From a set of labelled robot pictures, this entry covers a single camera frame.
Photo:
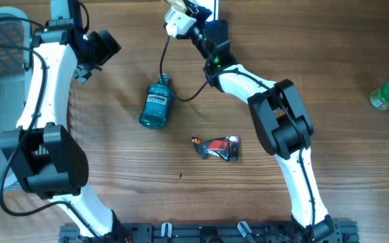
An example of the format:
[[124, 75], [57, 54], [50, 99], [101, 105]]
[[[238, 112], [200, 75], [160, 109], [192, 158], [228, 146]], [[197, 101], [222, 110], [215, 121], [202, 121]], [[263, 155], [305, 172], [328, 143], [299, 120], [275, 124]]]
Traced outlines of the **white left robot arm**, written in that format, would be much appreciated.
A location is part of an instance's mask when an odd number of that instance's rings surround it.
[[120, 50], [106, 30], [92, 32], [86, 7], [79, 1], [52, 1], [51, 19], [38, 25], [26, 50], [33, 60], [24, 110], [0, 147], [27, 193], [57, 205], [75, 228], [63, 228], [61, 242], [128, 242], [115, 213], [88, 183], [88, 159], [68, 132], [72, 80], [83, 83]]

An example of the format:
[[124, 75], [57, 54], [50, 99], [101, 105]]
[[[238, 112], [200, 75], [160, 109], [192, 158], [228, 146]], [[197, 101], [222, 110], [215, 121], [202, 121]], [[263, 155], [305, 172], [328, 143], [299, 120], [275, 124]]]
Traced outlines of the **white brown snack pouch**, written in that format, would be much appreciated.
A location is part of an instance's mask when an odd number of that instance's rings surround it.
[[177, 7], [178, 9], [181, 9], [182, 11], [187, 10], [187, 6], [184, 0], [162, 0], [162, 1], [172, 7]]

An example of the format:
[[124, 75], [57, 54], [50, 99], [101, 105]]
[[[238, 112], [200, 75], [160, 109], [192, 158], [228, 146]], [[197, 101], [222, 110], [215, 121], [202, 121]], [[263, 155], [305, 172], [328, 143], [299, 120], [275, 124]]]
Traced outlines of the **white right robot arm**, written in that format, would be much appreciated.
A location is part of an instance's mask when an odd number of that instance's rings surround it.
[[187, 0], [168, 1], [168, 5], [167, 35], [191, 40], [205, 60], [206, 83], [249, 106], [261, 146], [282, 170], [296, 235], [306, 242], [329, 236], [334, 225], [311, 164], [313, 124], [294, 83], [265, 80], [246, 70], [231, 54], [227, 21], [209, 21], [210, 9]]

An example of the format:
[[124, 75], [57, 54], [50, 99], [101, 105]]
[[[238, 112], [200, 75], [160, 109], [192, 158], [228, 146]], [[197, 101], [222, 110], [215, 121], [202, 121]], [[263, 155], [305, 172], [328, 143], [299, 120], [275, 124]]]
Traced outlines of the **blue mouthwash bottle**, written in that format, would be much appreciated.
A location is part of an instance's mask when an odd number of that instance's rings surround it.
[[141, 125], [156, 130], [165, 127], [173, 99], [170, 90], [171, 81], [166, 73], [159, 75], [157, 82], [148, 86], [146, 101], [138, 119]]

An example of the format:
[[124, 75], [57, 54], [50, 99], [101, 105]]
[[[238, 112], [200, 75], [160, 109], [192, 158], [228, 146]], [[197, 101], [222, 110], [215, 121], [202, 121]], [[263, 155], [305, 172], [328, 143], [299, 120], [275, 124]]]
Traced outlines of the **black red snack packet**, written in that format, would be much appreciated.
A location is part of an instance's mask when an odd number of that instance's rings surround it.
[[238, 160], [240, 148], [239, 136], [228, 136], [213, 140], [201, 140], [200, 138], [192, 137], [192, 143], [202, 159], [207, 159], [208, 155], [213, 155], [227, 162], [235, 162]]

